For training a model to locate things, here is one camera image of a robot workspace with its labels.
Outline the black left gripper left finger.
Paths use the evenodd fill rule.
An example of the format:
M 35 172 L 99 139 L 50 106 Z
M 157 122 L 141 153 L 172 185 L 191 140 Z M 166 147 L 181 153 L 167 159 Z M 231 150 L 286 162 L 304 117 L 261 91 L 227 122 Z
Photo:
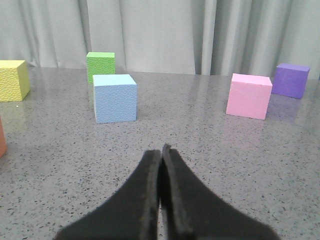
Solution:
M 155 240 L 161 152 L 147 150 L 132 175 L 104 204 L 64 227 L 57 240 Z

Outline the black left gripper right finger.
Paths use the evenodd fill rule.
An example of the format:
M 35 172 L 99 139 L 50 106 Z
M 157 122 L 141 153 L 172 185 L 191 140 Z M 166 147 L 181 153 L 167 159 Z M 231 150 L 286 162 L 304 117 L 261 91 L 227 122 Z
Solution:
M 161 203 L 170 240 L 278 240 L 274 230 L 209 190 L 179 152 L 162 149 Z

